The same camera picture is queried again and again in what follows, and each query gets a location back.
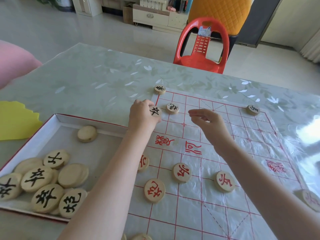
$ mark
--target yellow object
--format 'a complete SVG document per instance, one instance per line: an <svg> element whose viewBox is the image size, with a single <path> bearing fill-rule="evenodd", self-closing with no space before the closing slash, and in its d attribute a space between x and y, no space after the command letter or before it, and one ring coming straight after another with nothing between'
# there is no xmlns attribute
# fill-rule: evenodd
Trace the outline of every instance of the yellow object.
<svg viewBox="0 0 320 240"><path fill-rule="evenodd" d="M196 18L212 17L219 20L228 35L240 32L251 8L252 0L193 0L188 23Z"/></svg>
<svg viewBox="0 0 320 240"><path fill-rule="evenodd" d="M17 101L0 101L0 141L31 137L42 125L39 113Z"/></svg>

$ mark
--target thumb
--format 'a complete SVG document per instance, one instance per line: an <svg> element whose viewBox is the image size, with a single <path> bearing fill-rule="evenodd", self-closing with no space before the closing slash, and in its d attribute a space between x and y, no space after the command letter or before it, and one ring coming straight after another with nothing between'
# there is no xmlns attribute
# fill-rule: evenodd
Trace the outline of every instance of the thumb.
<svg viewBox="0 0 320 240"><path fill-rule="evenodd" d="M208 122L204 121L203 119L197 116L191 116L191 121L195 123L197 126L199 126L201 129L203 129L208 124Z"/></svg>

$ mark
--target floor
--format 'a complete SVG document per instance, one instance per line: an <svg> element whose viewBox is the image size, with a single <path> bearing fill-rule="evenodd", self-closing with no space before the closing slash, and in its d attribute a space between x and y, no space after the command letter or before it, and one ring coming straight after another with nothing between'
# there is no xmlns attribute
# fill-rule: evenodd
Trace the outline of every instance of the floor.
<svg viewBox="0 0 320 240"><path fill-rule="evenodd" d="M173 62L179 35L124 24L122 17L103 13L87 17L64 13L36 0L0 0L0 40L16 44L41 62L78 42ZM195 38L190 38L185 55ZM207 58L218 60L222 44L211 41ZM235 45L224 74L320 95L320 65L297 52L259 45Z"/></svg>

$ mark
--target red plastic chair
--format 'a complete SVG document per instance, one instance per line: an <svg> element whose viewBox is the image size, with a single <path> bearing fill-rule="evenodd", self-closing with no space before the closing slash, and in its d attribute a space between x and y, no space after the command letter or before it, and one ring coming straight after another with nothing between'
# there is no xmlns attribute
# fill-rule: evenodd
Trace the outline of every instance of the red plastic chair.
<svg viewBox="0 0 320 240"><path fill-rule="evenodd" d="M216 63L206 58L210 36L204 37L204 36L197 35L191 56L180 56L182 43L186 38L186 36L188 35L188 33L193 28L198 28L199 30L201 26L204 29L211 27L211 32L215 31L221 34L222 43L223 43L223 53L222 53L222 59L220 63ZM229 53L229 37L223 24L211 17L200 17L193 20L183 29L179 38L178 47L176 50L176 54L174 56L173 63L181 66L197 68L197 69L201 69L209 72L216 72L216 73L222 74L224 67L226 66L228 53Z"/></svg>

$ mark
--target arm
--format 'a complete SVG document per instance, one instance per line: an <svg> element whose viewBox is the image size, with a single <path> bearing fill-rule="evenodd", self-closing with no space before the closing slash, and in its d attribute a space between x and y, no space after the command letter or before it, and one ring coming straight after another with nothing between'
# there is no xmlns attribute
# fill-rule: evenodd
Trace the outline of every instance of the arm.
<svg viewBox="0 0 320 240"><path fill-rule="evenodd" d="M203 130L216 152L227 162L279 240L320 239L320 220L315 212L278 184L235 143L220 115L207 109L192 109L189 114L193 123Z"/></svg>
<svg viewBox="0 0 320 240"><path fill-rule="evenodd" d="M149 105L154 103L134 102L128 131L117 152L59 240L121 239L141 155L161 120L151 116Z"/></svg>

